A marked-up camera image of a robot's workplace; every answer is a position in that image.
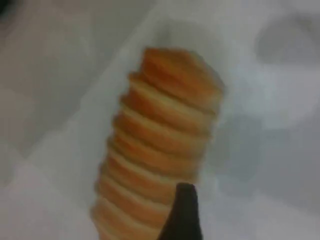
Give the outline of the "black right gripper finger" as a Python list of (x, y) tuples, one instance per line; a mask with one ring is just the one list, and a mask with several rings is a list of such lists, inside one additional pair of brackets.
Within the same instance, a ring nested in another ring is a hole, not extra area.
[(158, 240), (201, 240), (199, 205), (196, 187), (179, 183), (172, 209)]

